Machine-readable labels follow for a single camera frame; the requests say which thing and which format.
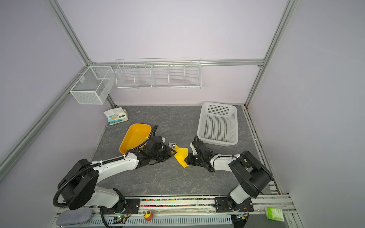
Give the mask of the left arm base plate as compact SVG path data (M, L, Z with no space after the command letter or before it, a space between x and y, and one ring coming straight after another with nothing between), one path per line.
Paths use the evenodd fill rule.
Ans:
M137 214L140 208L139 198L126 199L112 208L101 207L103 214Z

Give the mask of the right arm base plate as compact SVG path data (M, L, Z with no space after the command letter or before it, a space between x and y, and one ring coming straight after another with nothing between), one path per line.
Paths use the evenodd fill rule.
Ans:
M217 212L253 212L253 204L251 198L247 198L238 204L228 197L215 197L214 204Z

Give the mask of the yellow paper napkin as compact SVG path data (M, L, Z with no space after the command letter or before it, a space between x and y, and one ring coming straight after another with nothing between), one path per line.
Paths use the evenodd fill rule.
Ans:
M183 168L187 168L189 165L187 164L185 159L188 157L188 149L180 148L177 144L175 144L175 151L176 154L174 155L174 158Z

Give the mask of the white perforated plastic basket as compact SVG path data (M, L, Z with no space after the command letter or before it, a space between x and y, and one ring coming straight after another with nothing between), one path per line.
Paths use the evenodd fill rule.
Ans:
M231 146L238 143L237 108L229 104L202 104L197 136L204 143Z

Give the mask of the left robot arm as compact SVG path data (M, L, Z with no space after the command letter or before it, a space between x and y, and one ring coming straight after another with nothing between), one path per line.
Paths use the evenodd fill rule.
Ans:
M102 180L125 171L164 162L176 154L161 136L151 136L144 145L129 150L125 155L103 161L79 160L58 185L53 206L80 209L85 205L99 206L114 213L124 212L127 205L124 195L116 188L97 186Z

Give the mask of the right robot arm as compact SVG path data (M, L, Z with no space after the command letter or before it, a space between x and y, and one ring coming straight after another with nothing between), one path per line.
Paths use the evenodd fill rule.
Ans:
M249 151L230 156L218 154L199 140L190 143L190 147L193 151L185 158L188 165L205 168L210 173L234 174L238 185L227 196L231 208L250 197L257 197L273 180L272 173Z

